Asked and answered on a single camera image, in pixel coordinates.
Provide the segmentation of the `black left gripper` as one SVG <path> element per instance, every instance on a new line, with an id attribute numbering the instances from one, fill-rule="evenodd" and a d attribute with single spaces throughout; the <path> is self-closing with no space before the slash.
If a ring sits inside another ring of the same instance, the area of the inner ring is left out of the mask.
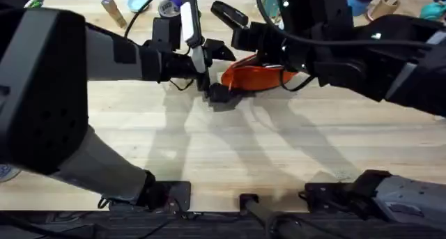
<path id="1" fill-rule="evenodd" d="M 214 59 L 235 61 L 233 52 L 221 40 L 208 38 L 203 44 L 206 61 Z M 197 79 L 200 76 L 192 58 L 186 54 L 177 54 L 170 43 L 147 40 L 141 46 L 141 73 L 144 81 L 167 82 L 172 78 Z M 214 83 L 208 88 L 211 102 L 228 102 L 232 99 L 228 86 Z"/>

